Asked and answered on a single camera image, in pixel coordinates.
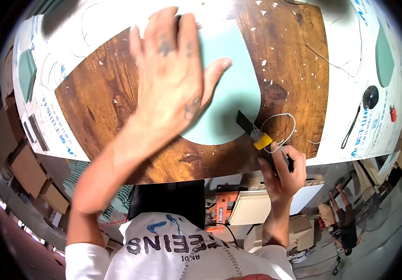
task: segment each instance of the workshop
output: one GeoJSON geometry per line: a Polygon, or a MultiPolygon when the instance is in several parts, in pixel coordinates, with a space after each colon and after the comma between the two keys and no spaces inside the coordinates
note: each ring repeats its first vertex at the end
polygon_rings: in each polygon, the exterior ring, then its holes
{"type": "Polygon", "coordinates": [[[381,279],[393,266],[402,26],[382,1],[34,0],[15,19],[0,51],[8,271],[381,279]]]}

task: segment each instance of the fingernail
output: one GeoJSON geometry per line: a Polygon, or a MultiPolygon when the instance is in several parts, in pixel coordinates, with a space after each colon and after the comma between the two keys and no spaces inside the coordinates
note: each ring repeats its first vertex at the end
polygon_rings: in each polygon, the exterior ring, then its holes
{"type": "Polygon", "coordinates": [[[274,151],[278,147],[279,147],[279,145],[277,145],[277,142],[274,141],[274,142],[271,143],[271,151],[274,151]]]}
{"type": "Polygon", "coordinates": [[[227,69],[232,64],[232,60],[230,58],[226,58],[223,61],[223,68],[227,69]]]}

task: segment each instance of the wooden table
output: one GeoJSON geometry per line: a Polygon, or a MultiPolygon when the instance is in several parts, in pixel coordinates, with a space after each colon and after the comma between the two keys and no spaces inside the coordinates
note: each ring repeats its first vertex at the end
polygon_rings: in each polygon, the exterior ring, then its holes
{"type": "MultiPolygon", "coordinates": [[[[260,86],[256,125],[271,115],[291,113],[296,118],[296,132],[288,144],[307,158],[314,157],[319,144],[308,140],[321,140],[329,66],[305,44],[328,57],[320,9],[285,1],[274,8],[269,2],[256,5],[251,0],[237,0],[230,18],[238,22],[260,86]],[[261,66],[262,60],[267,60],[265,67],[261,66]]],[[[114,138],[137,106],[138,71],[129,53],[129,31],[120,32],[100,46],[55,91],[66,121],[91,160],[114,138]]],[[[282,116],[265,125],[264,131],[280,141],[292,127],[293,121],[282,116]]],[[[144,162],[126,183],[187,181],[259,169],[257,150],[247,135],[215,146],[192,143],[179,136],[144,162]]]]}

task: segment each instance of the black shirt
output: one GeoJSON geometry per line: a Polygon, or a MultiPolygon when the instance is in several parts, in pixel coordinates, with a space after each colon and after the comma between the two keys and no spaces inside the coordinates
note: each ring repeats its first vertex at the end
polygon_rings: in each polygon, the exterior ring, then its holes
{"type": "Polygon", "coordinates": [[[352,249],[356,247],[356,225],[355,220],[353,220],[348,226],[340,227],[341,230],[341,243],[343,249],[352,249]]]}

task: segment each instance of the tattooed hand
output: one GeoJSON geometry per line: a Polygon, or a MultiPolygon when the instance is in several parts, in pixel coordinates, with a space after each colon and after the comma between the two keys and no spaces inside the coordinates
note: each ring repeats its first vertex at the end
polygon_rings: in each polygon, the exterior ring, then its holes
{"type": "Polygon", "coordinates": [[[212,97],[229,58],[212,62],[203,72],[193,14],[175,17],[177,7],[154,13],[143,39],[130,31],[131,54],[139,67],[136,117],[164,141],[186,129],[212,97]]]}

